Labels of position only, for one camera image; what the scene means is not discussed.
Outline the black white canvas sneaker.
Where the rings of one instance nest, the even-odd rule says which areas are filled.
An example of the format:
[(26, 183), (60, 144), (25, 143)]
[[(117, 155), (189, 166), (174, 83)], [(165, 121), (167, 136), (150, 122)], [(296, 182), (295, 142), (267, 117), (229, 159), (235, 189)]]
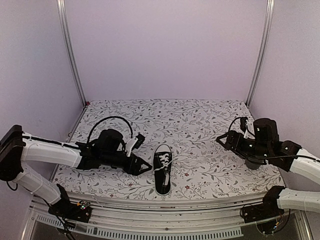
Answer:
[(173, 153), (167, 144), (159, 145), (153, 154), (153, 174), (155, 191), (165, 196), (171, 191), (171, 168)]

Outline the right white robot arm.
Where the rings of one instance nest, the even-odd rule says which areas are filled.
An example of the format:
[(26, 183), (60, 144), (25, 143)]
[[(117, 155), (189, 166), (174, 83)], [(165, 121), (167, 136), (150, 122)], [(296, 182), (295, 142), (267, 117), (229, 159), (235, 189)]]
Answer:
[[(240, 132), (229, 128), (216, 138), (216, 142), (244, 159), (248, 168), (253, 170), (272, 165), (304, 176), (314, 183), (320, 182), (320, 159), (293, 141), (280, 141), (275, 120), (259, 118), (252, 123), (247, 117), (240, 117), (239, 120)], [(282, 214), (285, 209), (318, 213), (320, 194), (273, 186), (264, 195), (262, 203), (247, 215), (253, 217), (258, 213), (262, 218), (269, 218), (272, 214)]]

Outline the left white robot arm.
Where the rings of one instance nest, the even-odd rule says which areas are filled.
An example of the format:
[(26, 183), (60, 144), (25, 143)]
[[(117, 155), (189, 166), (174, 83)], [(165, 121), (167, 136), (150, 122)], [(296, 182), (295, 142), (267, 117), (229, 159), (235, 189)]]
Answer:
[(65, 143), (35, 137), (16, 124), (0, 141), (0, 179), (24, 187), (54, 205), (63, 217), (70, 217), (75, 211), (74, 205), (63, 198), (64, 188), (49, 182), (28, 163), (58, 164), (82, 171), (110, 166), (139, 176), (152, 169), (148, 162), (133, 153), (144, 140), (139, 134), (124, 142), (120, 132), (107, 129), (98, 138), (85, 143)]

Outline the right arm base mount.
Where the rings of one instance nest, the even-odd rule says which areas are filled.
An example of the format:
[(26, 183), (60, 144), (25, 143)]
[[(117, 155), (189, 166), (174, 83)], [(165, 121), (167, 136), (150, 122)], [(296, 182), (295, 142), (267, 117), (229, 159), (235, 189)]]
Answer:
[(279, 208), (277, 202), (274, 200), (263, 201), (259, 204), (246, 204), (239, 211), (239, 215), (245, 223), (282, 216), (284, 213), (285, 210)]

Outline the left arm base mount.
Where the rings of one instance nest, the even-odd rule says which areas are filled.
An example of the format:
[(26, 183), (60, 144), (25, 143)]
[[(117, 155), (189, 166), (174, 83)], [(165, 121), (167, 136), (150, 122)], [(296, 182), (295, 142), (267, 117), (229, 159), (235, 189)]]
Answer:
[(77, 203), (71, 203), (69, 199), (62, 198), (55, 204), (49, 204), (48, 213), (62, 219), (88, 223), (92, 210), (88, 202), (81, 200)]

